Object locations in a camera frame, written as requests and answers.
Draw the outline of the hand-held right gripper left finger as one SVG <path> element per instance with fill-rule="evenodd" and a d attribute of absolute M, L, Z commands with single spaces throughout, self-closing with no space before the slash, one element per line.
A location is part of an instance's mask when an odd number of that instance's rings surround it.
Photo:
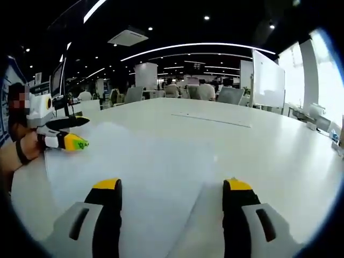
<path fill-rule="evenodd" d="M 54 223 L 54 257 L 119 257 L 122 184 L 112 178 L 95 184 Z"/>

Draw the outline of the person's left hand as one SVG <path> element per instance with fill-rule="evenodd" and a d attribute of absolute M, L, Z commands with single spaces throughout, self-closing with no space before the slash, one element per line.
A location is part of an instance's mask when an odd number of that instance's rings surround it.
<path fill-rule="evenodd" d="M 45 149 L 43 144 L 39 141 L 39 137 L 35 131 L 32 131 L 20 140 L 17 140 L 15 145 L 17 156 L 22 164 L 30 163 Z"/>

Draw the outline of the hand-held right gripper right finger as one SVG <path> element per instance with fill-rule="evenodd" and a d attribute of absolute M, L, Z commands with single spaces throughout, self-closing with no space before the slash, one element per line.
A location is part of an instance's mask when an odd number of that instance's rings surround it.
<path fill-rule="evenodd" d="M 223 181 L 224 257 L 294 257 L 297 243 L 287 221 L 261 203 L 252 187 L 236 178 Z"/>

